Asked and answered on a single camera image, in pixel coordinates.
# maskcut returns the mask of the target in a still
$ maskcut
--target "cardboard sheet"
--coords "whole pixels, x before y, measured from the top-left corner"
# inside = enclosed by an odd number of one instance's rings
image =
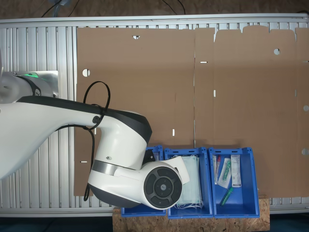
[[[194,120],[196,147],[253,148],[258,188],[267,196],[307,197],[309,29],[296,33],[297,41],[292,30],[249,26],[220,30],[214,42],[213,28],[78,28],[77,101],[94,81],[106,82],[111,108],[147,117],[149,145],[193,147]],[[97,84],[87,103],[105,106],[106,99]],[[75,131],[74,194],[83,196],[91,137]],[[96,141],[100,136],[97,130]]]
[[[194,44],[192,30],[78,28],[77,101],[83,101],[90,84],[103,81],[111,90],[110,108],[138,112],[148,119],[153,131],[149,146],[191,148]],[[82,75],[84,69],[89,69],[88,77]],[[93,86],[87,97],[87,103],[101,106],[105,106],[106,100],[103,84]],[[81,144],[88,150],[82,150]],[[89,133],[76,130],[76,196],[84,195],[90,161],[80,160],[90,160],[90,151]]]
[[[214,29],[196,29],[196,146],[251,146],[269,197],[309,196],[309,34],[297,33],[249,26],[213,42]]]

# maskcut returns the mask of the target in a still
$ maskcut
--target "white package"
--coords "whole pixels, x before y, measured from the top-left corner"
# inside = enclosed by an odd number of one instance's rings
[[[232,187],[241,187],[241,177],[240,177],[240,155],[231,155],[232,163]]]
[[[217,169],[217,156],[212,155],[212,162],[213,162],[213,180],[214,184],[217,185],[217,175],[216,175],[216,169]]]
[[[226,172],[227,175],[226,175],[226,178],[224,178],[225,171],[226,171],[228,165],[229,165],[229,168]],[[230,180],[231,180],[231,159],[225,158],[224,163],[223,163],[223,168],[222,168],[221,173],[220,173],[220,178],[218,180],[218,185],[227,189],[228,185],[230,183]]]
[[[184,164],[188,170],[190,181],[183,185],[180,199],[175,205],[176,208],[185,207],[186,204],[191,204],[187,207],[196,207],[203,204],[201,188],[198,176],[199,158],[197,156],[182,156]]]

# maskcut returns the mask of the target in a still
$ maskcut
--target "surgical mask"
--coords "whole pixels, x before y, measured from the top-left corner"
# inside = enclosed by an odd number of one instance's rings
[[[198,175],[199,158],[195,155],[182,156],[183,162],[188,170],[190,181],[183,185],[180,199],[175,205],[176,208],[202,207],[201,189]]]

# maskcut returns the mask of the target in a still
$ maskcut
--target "blue plastic bin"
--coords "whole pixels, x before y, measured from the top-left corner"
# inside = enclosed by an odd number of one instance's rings
[[[152,150],[154,153],[159,153],[159,160],[163,160],[163,148],[159,146],[151,146],[146,150]],[[133,208],[121,208],[122,217],[149,217],[149,216],[165,216],[166,210],[157,210],[140,204]]]
[[[193,148],[193,149],[165,149],[164,159],[168,160],[175,155],[177,156],[190,156],[197,155],[199,157],[199,180],[202,192],[202,198],[204,206],[203,208],[187,208],[187,209],[176,209],[172,207],[168,209],[169,219],[181,219],[181,218],[212,218],[212,201],[211,201],[211,183],[209,175],[208,157],[207,150],[204,147]]]
[[[208,149],[209,164],[211,167],[211,186],[213,212],[215,218],[259,218],[259,200],[257,194],[255,166],[253,152],[250,147],[239,149]],[[233,192],[224,206],[220,202],[228,189],[214,184],[214,167],[212,155],[220,155],[221,162],[218,176],[220,176],[225,158],[231,158],[231,155],[240,155],[240,175],[241,187],[233,188]]]

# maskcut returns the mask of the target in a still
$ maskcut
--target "black cable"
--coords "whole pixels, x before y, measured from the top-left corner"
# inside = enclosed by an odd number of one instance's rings
[[[101,107],[100,105],[97,105],[97,104],[92,104],[92,105],[96,105],[98,106],[100,109],[101,109],[101,117],[100,117],[100,120],[96,123],[95,126],[93,126],[92,128],[88,128],[86,126],[82,126],[82,125],[75,125],[75,124],[72,124],[72,125],[65,125],[65,126],[62,126],[62,127],[59,127],[56,131],[58,130],[61,130],[63,128],[68,128],[68,127],[80,127],[80,128],[83,128],[84,130],[86,131],[89,131],[90,135],[91,135],[91,138],[92,138],[92,150],[91,150],[91,164],[90,164],[90,172],[91,172],[91,169],[92,169],[92,165],[93,165],[93,160],[94,160],[94,154],[95,154],[95,136],[93,135],[93,132],[91,130],[93,130],[94,128],[96,128],[102,121],[103,117],[104,117],[104,113],[107,111],[108,109],[108,106],[110,104],[110,100],[111,100],[111,92],[110,92],[110,88],[108,87],[107,84],[105,84],[104,82],[102,81],[96,81],[94,83],[92,83],[86,93],[85,93],[85,96],[84,96],[84,100],[83,100],[83,103],[86,103],[86,98],[87,98],[87,95],[88,95],[88,92],[90,91],[91,87],[94,86],[96,83],[103,83],[106,88],[107,88],[107,92],[108,92],[108,99],[107,99],[107,102],[106,102],[106,106],[105,108]],[[90,186],[89,184],[87,183],[87,186],[86,186],[86,190],[85,190],[85,194],[84,194],[84,202],[86,202],[89,198],[89,193],[90,193]]]
[[[184,12],[184,14],[185,14],[185,8],[184,8],[184,6],[183,6],[183,4],[182,4],[182,2],[181,1],[179,1],[179,0],[177,0],[181,5],[182,5],[182,7],[183,7],[183,12]]]
[[[177,14],[174,10],[173,10],[173,8],[166,2],[166,1],[164,1],[164,0],[162,0],[167,6],[169,6],[170,7],[170,9],[175,13],[175,14]]]
[[[49,8],[42,16],[41,18],[43,18],[52,8],[54,8],[55,6],[57,6],[62,0],[59,0],[58,2],[56,2],[51,8]]]
[[[306,14],[308,14],[309,15],[309,12],[308,11],[299,11],[299,12],[296,12],[297,14],[298,13],[306,13]]]
[[[73,13],[73,11],[75,10],[75,7],[77,6],[77,4],[79,3],[79,0],[77,1],[77,3],[75,4],[75,6],[74,6],[74,8],[73,8],[73,10],[72,10],[72,12],[71,12],[71,14]]]

